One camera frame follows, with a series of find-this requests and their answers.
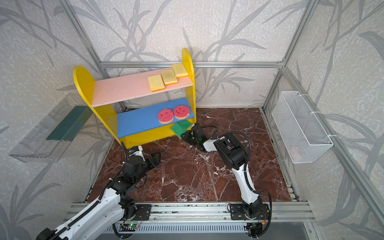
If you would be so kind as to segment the green sponge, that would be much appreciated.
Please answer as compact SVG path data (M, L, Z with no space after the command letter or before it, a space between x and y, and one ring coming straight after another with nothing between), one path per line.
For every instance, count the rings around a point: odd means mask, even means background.
M185 134L187 131L179 124L175 123L172 127L171 130L173 133L179 138L182 139L182 135Z
M187 131L189 128L193 126L192 123L189 122L189 120L183 120L178 122L178 125L185 131Z

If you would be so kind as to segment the pink smiley sponge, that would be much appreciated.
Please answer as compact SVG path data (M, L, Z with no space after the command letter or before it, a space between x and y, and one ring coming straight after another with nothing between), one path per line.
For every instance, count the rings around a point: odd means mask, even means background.
M174 117L178 120L184 120L190 115L190 108L186 105L179 105L174 108Z
M174 120L174 113L171 109L163 109L158 113L158 121L163 124L169 124Z

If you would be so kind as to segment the orange yellow sponge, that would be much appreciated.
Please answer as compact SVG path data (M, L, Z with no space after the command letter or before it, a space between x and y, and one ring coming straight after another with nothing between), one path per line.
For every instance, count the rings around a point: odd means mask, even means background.
M154 75L148 77L148 83L151 92L161 91L165 89L162 75Z

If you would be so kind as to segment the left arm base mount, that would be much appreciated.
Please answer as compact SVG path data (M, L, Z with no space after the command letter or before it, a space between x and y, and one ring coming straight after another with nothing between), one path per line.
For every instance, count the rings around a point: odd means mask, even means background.
M132 204L125 209L123 218L130 221L148 221L151 209L151 204Z

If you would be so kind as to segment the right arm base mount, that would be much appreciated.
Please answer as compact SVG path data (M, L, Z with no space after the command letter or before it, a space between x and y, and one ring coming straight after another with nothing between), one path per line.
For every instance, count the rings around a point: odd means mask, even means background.
M230 213L231 220L233 221L248 221L248 220L259 220L266 221L270 216L270 208L268 204L262 204L262 207L256 212L253 217L248 217L246 211L244 210L243 204L234 204L229 203L227 205L227 210Z

